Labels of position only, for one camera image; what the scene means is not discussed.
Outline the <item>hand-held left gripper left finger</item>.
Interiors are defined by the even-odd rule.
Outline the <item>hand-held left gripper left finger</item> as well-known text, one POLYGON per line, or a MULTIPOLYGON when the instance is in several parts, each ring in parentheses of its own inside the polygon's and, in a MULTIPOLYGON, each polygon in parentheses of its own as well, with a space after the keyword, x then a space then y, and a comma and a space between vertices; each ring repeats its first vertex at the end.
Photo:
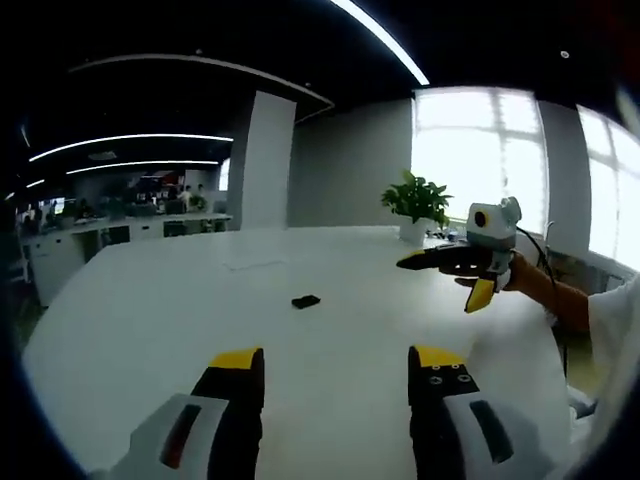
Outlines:
POLYGON ((253 479, 263 435, 264 350, 224 352, 188 394, 175 394, 132 432, 107 479, 253 479))

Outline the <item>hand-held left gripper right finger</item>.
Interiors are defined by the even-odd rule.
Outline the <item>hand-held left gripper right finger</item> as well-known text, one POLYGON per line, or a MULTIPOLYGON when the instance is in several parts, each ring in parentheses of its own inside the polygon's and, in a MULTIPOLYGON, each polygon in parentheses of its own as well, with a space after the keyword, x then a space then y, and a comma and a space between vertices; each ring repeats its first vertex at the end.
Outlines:
POLYGON ((420 479, 545 479, 568 456, 566 395, 517 369, 415 345, 409 434, 420 479))

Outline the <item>person's right hand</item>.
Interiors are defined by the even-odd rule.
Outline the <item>person's right hand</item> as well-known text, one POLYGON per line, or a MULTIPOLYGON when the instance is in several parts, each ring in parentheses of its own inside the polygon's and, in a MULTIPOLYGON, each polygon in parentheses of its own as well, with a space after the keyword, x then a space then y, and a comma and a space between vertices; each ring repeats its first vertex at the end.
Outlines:
MULTIPOLYGON (((540 305, 554 301, 554 289, 549 277, 530 264, 522 254, 514 251, 509 266, 511 276, 503 287, 504 290, 520 292, 540 305)), ((439 271, 455 276, 456 282, 461 286, 473 287, 485 269, 478 265, 459 264, 441 267, 439 271)))

